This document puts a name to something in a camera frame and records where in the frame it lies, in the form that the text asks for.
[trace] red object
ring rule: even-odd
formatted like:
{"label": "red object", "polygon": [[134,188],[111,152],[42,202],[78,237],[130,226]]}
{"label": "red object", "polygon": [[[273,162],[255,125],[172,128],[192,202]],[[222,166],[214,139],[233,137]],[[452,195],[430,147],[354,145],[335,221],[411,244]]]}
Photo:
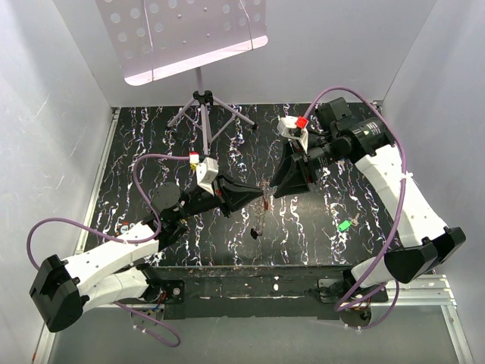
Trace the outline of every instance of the red object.
{"label": "red object", "polygon": [[298,120],[296,121],[296,126],[299,127],[300,129],[305,129],[307,125],[308,125],[308,120],[306,120],[302,116],[298,116]]}

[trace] music stand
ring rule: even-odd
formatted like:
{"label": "music stand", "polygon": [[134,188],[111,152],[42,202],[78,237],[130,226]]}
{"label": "music stand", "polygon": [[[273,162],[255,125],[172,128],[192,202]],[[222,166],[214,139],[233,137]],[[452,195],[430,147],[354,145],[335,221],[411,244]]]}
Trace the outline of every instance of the music stand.
{"label": "music stand", "polygon": [[[257,127],[211,91],[204,90],[201,66],[268,43],[265,0],[96,0],[117,53],[124,79],[132,86],[195,69],[197,90],[168,123],[173,127],[194,103],[200,104],[199,125],[204,153],[236,117]],[[233,114],[212,136],[207,104]]]}

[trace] gray floor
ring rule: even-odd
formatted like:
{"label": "gray floor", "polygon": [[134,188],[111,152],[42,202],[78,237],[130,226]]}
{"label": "gray floor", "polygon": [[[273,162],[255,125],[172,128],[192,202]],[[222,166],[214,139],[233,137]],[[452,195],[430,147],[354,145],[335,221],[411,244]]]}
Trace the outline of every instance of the gray floor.
{"label": "gray floor", "polygon": [[134,331],[121,309],[94,309],[56,335],[49,363],[458,362],[438,306],[397,307],[382,325],[361,333],[313,318],[191,318],[171,323],[183,339],[176,349]]}

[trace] black marble table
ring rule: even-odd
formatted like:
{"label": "black marble table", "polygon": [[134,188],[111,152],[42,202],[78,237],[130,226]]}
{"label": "black marble table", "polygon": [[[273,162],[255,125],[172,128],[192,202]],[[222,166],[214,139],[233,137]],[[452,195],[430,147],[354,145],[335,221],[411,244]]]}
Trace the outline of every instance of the black marble table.
{"label": "black marble table", "polygon": [[[371,116],[363,104],[351,104],[357,120]],[[253,132],[236,120],[211,146],[221,170],[247,184],[268,184],[280,160],[282,138],[277,133],[279,116],[299,116],[307,105],[239,105],[244,115],[259,124]],[[202,151],[202,132],[187,119],[165,131],[178,107],[122,108],[103,177],[91,227],[119,235],[147,215],[132,181],[136,158],[147,153],[188,155]],[[198,120],[195,108],[188,114]],[[211,108],[214,133],[229,120],[220,107]],[[310,127],[318,129],[312,118]],[[196,177],[187,162],[148,160],[139,170],[142,186],[151,196],[165,181],[181,188],[195,186]],[[341,161],[320,173],[310,193],[269,199],[264,235],[253,240],[255,202],[230,218],[218,209],[194,216],[189,231],[165,251],[149,259],[153,265],[335,265],[354,264],[376,255],[389,233],[392,219],[368,180],[350,162]],[[355,218],[358,225],[345,232],[338,225]],[[86,249],[103,243],[89,236]],[[399,244],[395,238],[394,246]]]}

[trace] tripod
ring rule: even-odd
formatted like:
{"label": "tripod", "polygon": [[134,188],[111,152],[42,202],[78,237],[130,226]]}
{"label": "tripod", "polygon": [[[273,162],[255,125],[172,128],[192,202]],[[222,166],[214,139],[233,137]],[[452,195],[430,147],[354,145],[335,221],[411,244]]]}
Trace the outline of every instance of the tripod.
{"label": "tripod", "polygon": [[[252,129],[256,130],[258,125],[248,119],[246,116],[231,108],[228,104],[222,102],[220,99],[212,95],[212,91],[204,91],[204,83],[202,82],[202,70],[200,67],[196,68],[196,76],[197,76],[197,91],[195,91],[192,95],[192,98],[180,109],[177,115],[175,115],[169,122],[167,129],[172,128],[175,123],[180,121],[183,117],[188,118],[194,125],[202,130],[202,142],[204,144],[204,154],[209,155],[209,144],[212,143],[221,133],[226,129],[236,118],[239,118],[249,125],[252,125]],[[229,121],[224,124],[224,126],[214,135],[212,136],[211,125],[209,124],[209,112],[207,109],[207,104],[212,106],[216,101],[221,107],[228,110],[233,116]],[[199,125],[195,120],[193,120],[190,116],[186,115],[187,109],[192,106],[195,102],[200,104],[200,115],[202,120],[202,126]]]}

